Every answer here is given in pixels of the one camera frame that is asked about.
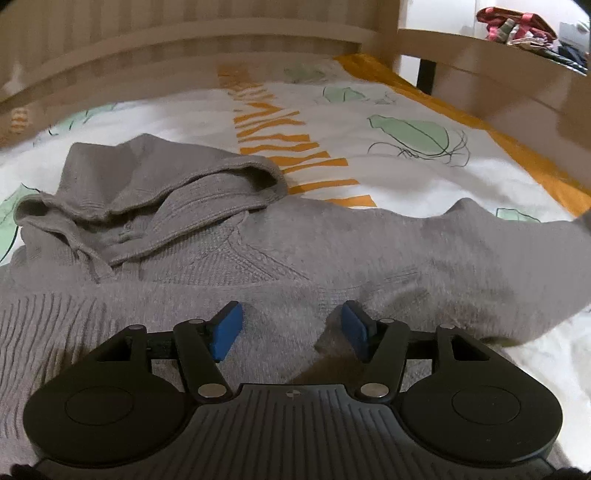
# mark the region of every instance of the green leaf print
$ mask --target green leaf print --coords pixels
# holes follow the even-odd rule
[[[23,197],[37,193],[37,190],[20,185],[10,197],[0,203],[0,262],[10,252],[17,239],[17,224],[14,223],[14,207]]]
[[[399,120],[381,115],[369,117],[373,128],[380,128],[408,148],[440,155],[449,147],[447,130],[434,122]]]
[[[514,222],[541,223],[537,218],[521,213],[514,208],[497,208],[496,216],[503,220],[512,220]]]
[[[394,144],[376,142],[369,147],[368,153],[377,145],[390,145],[397,149],[397,155],[423,160],[441,158],[451,167],[465,167],[470,160],[464,131],[447,129],[430,121],[402,120],[382,115],[372,115],[368,120],[372,128],[379,128],[395,141]]]
[[[364,100],[365,95],[351,87],[326,87],[322,92],[322,96],[330,103],[350,102],[351,100]]]
[[[326,77],[320,69],[303,64],[286,68],[284,72],[291,79],[292,83],[319,82]]]
[[[56,136],[65,132],[69,132],[72,129],[84,125],[88,120],[99,113],[112,112],[116,105],[116,103],[109,103],[107,105],[98,106],[96,108],[91,108],[89,110],[83,110],[81,112],[75,113],[74,115],[71,115],[65,120],[62,120],[61,122],[50,127],[48,130],[49,134],[51,136]]]

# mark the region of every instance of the red cloth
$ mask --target red cloth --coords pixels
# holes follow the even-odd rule
[[[515,10],[507,10],[506,8],[487,7],[483,8],[476,14],[476,19],[487,25],[489,32],[488,40],[494,40],[498,27],[505,23],[509,18],[512,18],[519,30],[515,38],[523,38],[527,32],[531,32],[537,38],[543,38],[548,42],[556,40],[556,32],[549,26],[546,21],[537,14],[524,14]]]

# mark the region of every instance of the bed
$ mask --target bed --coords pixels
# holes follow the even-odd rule
[[[74,142],[141,133],[264,155],[290,193],[350,208],[427,217],[471,197],[507,221],[585,213],[591,80],[518,49],[398,29],[398,8],[9,4],[0,14],[1,264],[22,245],[16,202],[56,190]],[[402,54],[431,62],[431,95],[392,71]],[[505,352],[560,400],[558,445],[568,463],[591,469],[591,308]]]

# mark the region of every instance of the metal pivot screw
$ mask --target metal pivot screw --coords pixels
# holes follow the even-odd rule
[[[197,393],[203,398],[223,397],[228,389],[219,383],[206,383],[197,389]]]
[[[366,383],[359,391],[369,398],[382,398],[390,393],[389,388],[381,383]]]

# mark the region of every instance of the hoodie sleeve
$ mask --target hoodie sleeve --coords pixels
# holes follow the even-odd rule
[[[419,219],[288,197],[252,214],[241,235],[334,301],[357,297],[420,329],[452,322],[525,342],[591,303],[591,234],[580,219],[503,220],[469,199]],[[392,283],[401,276],[404,288]]]

